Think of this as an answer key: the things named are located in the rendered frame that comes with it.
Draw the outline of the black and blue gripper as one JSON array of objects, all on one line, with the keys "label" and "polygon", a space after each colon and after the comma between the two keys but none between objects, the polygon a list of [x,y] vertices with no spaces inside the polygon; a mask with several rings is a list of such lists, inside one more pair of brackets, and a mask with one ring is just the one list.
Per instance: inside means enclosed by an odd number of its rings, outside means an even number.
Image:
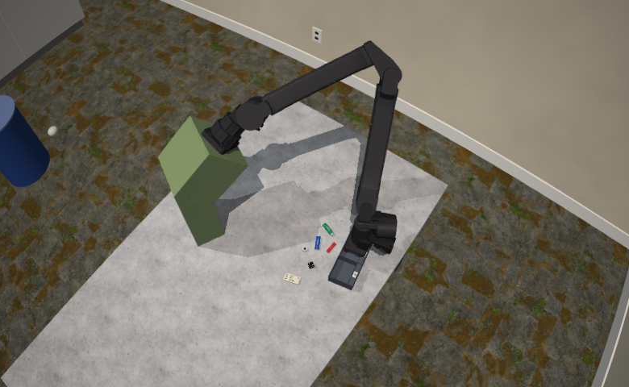
[{"label": "black and blue gripper", "polygon": [[363,257],[363,256],[365,256],[366,251],[356,247],[358,239],[361,239],[361,238],[356,237],[354,235],[353,231],[352,231],[352,233],[350,234],[349,239],[347,241],[347,244],[345,246],[345,250],[348,251],[348,252],[354,252],[354,253],[358,254],[358,256],[362,256]]}]

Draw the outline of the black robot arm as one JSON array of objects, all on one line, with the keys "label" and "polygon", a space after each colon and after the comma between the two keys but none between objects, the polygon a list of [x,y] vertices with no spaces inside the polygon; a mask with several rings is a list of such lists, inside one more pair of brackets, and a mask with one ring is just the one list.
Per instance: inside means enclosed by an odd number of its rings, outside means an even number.
[{"label": "black robot arm", "polygon": [[361,48],[356,48],[304,74],[264,97],[254,96],[249,99],[252,101],[239,104],[232,112],[227,112],[221,119],[217,119],[212,127],[205,129],[202,136],[223,155],[240,144],[241,134],[245,130],[260,131],[268,115],[274,115],[374,65],[380,81],[375,93],[369,137],[356,195],[358,216],[354,220],[352,230],[356,237],[361,238],[358,239],[357,248],[368,251],[370,244],[373,243],[373,246],[383,254],[390,254],[396,240],[397,217],[395,214],[383,213],[376,209],[402,71],[371,40],[366,43]]}]

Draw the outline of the green battery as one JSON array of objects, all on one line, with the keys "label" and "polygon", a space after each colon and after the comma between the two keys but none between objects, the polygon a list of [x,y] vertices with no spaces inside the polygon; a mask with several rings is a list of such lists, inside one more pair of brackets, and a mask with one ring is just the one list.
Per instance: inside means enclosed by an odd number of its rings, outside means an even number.
[{"label": "green battery", "polygon": [[327,230],[327,232],[329,233],[330,236],[334,235],[334,232],[331,230],[331,228],[326,223],[323,224],[323,227]]}]

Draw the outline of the cream domino tile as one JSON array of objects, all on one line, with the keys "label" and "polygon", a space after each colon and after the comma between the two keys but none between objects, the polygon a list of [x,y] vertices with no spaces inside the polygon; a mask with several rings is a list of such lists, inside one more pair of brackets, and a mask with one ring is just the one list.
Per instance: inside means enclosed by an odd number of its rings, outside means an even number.
[{"label": "cream domino tile", "polygon": [[285,277],[284,277],[284,281],[288,281],[290,283],[294,283],[296,285],[298,285],[299,281],[300,281],[301,277],[297,277],[291,274],[286,273]]}]

